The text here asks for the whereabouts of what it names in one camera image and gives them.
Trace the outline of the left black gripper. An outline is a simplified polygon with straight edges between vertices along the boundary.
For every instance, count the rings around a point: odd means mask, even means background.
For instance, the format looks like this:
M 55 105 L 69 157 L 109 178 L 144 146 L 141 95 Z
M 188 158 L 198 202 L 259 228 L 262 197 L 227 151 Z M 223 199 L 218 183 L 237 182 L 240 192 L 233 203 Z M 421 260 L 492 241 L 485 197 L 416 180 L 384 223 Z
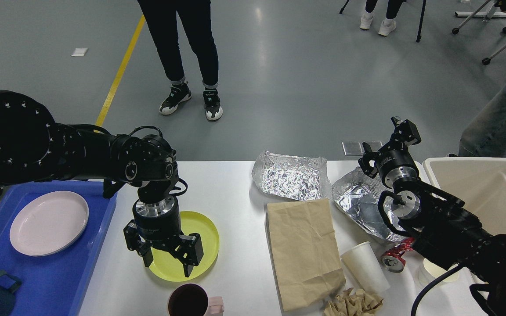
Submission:
M 146 268 L 153 262 L 151 244 L 153 248 L 170 252 L 183 265 L 184 276 L 189 278 L 193 268 L 200 264 L 204 250 L 199 233 L 183 235 L 177 198 L 168 195 L 156 204 L 137 200 L 133 215 L 134 221 L 123 229 L 128 250 L 136 251 Z

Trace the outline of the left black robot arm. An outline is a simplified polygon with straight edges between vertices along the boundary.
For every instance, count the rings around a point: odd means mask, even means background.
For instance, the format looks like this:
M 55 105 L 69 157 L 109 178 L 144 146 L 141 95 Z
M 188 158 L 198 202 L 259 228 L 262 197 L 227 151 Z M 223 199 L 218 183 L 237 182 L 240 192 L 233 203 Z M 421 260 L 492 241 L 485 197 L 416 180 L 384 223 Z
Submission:
M 138 188 L 134 218 L 124 230 L 128 249 L 146 267 L 152 249 L 165 251 L 191 275 L 204 255 L 202 240 L 181 229 L 177 197 L 184 190 L 177 187 L 176 150 L 159 129 L 139 138 L 91 124 L 62 124 L 40 102 L 0 90 L 0 194 L 14 184 L 90 179 L 103 180 L 104 198 L 125 184 Z

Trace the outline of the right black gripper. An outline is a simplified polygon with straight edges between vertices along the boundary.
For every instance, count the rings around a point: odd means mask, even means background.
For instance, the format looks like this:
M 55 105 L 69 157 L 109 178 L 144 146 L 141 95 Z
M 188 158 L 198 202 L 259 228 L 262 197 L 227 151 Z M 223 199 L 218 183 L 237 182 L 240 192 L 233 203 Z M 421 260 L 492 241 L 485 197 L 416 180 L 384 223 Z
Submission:
M 374 179 L 379 175 L 384 186 L 394 189 L 398 180 L 419 178 L 419 170 L 407 149 L 419 144 L 422 138 L 416 125 L 410 120 L 391 117 L 391 121 L 395 126 L 391 134 L 391 144 L 395 150 L 373 151 L 368 143 L 362 143 L 363 156 L 359 158 L 358 164 L 366 176 Z

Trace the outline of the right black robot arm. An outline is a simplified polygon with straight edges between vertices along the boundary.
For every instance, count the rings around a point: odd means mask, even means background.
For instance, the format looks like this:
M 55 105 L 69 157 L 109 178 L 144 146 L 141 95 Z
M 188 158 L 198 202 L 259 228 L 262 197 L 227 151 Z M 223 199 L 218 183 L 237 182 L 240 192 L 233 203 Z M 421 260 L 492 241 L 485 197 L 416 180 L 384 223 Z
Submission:
M 398 117 L 391 121 L 390 140 L 378 151 L 364 142 L 358 163 L 387 187 L 377 207 L 389 230 L 414 238 L 413 250 L 445 270 L 417 295 L 410 314 L 434 286 L 466 267 L 482 280 L 469 287 L 478 306 L 489 316 L 506 316 L 506 234 L 486 232 L 464 201 L 423 182 L 408 150 L 421 142 L 416 125 Z

